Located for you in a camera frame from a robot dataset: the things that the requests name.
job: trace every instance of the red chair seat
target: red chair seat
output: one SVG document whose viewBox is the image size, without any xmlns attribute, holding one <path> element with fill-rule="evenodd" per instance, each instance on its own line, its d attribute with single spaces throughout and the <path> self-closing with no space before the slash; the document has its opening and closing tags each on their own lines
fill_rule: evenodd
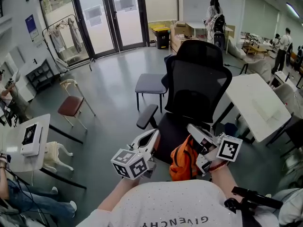
<svg viewBox="0 0 303 227">
<path fill-rule="evenodd" d="M 58 113 L 74 117 L 83 103 L 83 97 L 68 96 L 58 109 Z"/>
</svg>

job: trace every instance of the white desk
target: white desk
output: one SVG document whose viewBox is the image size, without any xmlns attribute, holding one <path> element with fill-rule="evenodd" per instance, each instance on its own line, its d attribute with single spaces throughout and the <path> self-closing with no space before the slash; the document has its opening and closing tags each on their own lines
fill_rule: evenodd
<svg viewBox="0 0 303 227">
<path fill-rule="evenodd" d="M 290 85 L 294 92 L 298 90 L 298 88 L 295 86 L 294 83 L 292 83 L 292 81 L 290 80 L 290 78 L 287 79 L 287 81 L 285 82 L 285 80 L 286 80 L 286 78 L 287 78 L 287 75 L 285 75 L 282 71 L 277 71 L 277 72 L 275 73 L 275 78 L 276 78 L 281 84 L 287 83 L 288 85 Z"/>
<path fill-rule="evenodd" d="M 203 22 L 186 22 L 188 26 L 192 27 L 194 29 L 194 36 L 196 37 L 196 29 L 205 29 L 205 24 Z M 232 29 L 226 27 L 225 32 L 226 32 L 226 37 L 227 37 L 227 43 L 226 43 L 226 54 L 228 50 L 228 38 L 229 38 L 229 32 L 233 31 Z"/>
<path fill-rule="evenodd" d="M 226 94 L 232 103 L 214 123 L 213 128 L 235 106 L 244 118 L 255 140 L 261 142 L 282 127 L 291 117 L 282 101 L 258 74 L 233 77 Z M 253 106 L 252 100 L 258 95 L 268 98 L 268 103 L 278 107 L 278 111 L 267 121 L 262 118 Z"/>
<path fill-rule="evenodd" d="M 50 114 L 39 116 L 20 124 L 16 128 L 11 128 L 8 132 L 3 150 L 6 154 L 11 155 L 9 167 L 13 172 L 31 172 L 42 168 L 50 119 Z M 39 154 L 37 156 L 25 157 L 20 154 L 25 128 L 36 122 L 42 124 Z"/>
</svg>

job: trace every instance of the gray floor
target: gray floor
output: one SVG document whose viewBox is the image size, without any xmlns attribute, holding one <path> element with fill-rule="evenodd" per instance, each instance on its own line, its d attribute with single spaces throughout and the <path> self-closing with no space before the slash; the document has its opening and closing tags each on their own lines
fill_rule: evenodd
<svg viewBox="0 0 303 227">
<path fill-rule="evenodd" d="M 92 65 L 92 72 L 88 66 L 83 66 L 67 73 L 64 79 L 72 78 L 78 81 L 87 101 L 97 114 L 94 117 L 86 105 L 82 109 L 80 119 L 88 128 L 87 133 L 78 122 L 74 121 L 72 128 L 57 113 L 57 109 L 67 96 L 59 83 L 37 95 L 30 104 L 29 112 L 33 116 L 51 114 L 51 124 L 84 141 L 81 145 L 53 131 L 50 131 L 48 136 L 49 142 L 62 143 L 68 151 L 74 153 L 73 157 L 59 155 L 62 162 L 74 168 L 74 172 L 57 167 L 58 174 L 86 185 L 86 191 L 61 183 L 39 171 L 34 172 L 34 186 L 50 190 L 55 185 L 59 189 L 62 201 L 74 200 L 78 205 L 75 218 L 71 222 L 60 221 L 60 226 L 75 226 L 81 222 L 120 180 L 110 159 L 119 148 L 124 148 L 142 133 L 142 130 L 136 127 L 136 120 L 140 114 L 137 111 L 134 93 L 136 82 L 142 73 L 164 74 L 166 68 L 163 58 L 168 53 L 167 50 L 157 50 L 155 47 L 140 48 L 98 59 Z M 233 75 L 238 75 L 239 68 L 243 65 L 243 62 L 230 55 L 224 55 L 224 62 L 232 65 L 228 68 Z M 167 96 L 164 97 L 163 105 L 166 104 Z M 214 113 L 214 120 L 221 115 L 229 102 L 224 95 Z M 159 104 L 159 96 L 144 95 L 144 98 L 140 96 L 141 112 L 150 103 Z M 237 114 L 238 112 L 232 109 L 223 122 L 235 122 Z M 158 110 L 155 115 L 156 121 L 159 121 L 161 116 Z M 287 136 L 282 136 L 270 148 L 265 147 L 265 142 L 253 145 L 244 143 L 237 161 L 230 164 L 238 185 L 261 194 L 274 194 L 278 187 L 283 188 L 280 182 L 285 174 L 282 172 L 284 161 L 280 160 L 279 146 L 285 151 L 286 141 Z M 22 177 L 31 182 L 30 173 L 22 174 Z M 150 181 L 166 180 L 170 180 L 169 166 L 158 161 Z M 284 184 L 291 180 L 292 178 L 285 180 Z"/>
</svg>

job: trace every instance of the cardboard box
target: cardboard box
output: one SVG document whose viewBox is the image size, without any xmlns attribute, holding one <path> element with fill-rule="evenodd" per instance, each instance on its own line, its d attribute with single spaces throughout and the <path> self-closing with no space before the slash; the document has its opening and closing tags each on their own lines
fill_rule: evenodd
<svg viewBox="0 0 303 227">
<path fill-rule="evenodd" d="M 184 34 L 184 35 L 191 35 L 190 33 L 190 27 L 188 25 L 186 26 L 174 26 L 171 25 L 170 26 L 170 46 L 172 48 L 172 50 L 174 51 L 174 53 L 177 53 L 180 46 L 182 45 L 182 43 L 186 40 L 190 40 L 190 39 L 182 39 L 182 38 L 178 38 L 175 35 L 179 35 L 179 34 Z M 192 37 L 192 40 L 199 40 L 196 37 Z"/>
</svg>

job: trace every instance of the orange bag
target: orange bag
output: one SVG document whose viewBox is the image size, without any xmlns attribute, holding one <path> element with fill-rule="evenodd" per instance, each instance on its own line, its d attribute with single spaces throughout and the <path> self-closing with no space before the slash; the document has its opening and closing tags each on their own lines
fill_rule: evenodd
<svg viewBox="0 0 303 227">
<path fill-rule="evenodd" d="M 187 137 L 182 145 L 175 148 L 170 157 L 172 164 L 169 174 L 173 181 L 191 180 L 197 175 L 197 152 L 193 149 L 194 139 L 191 135 Z"/>
</svg>

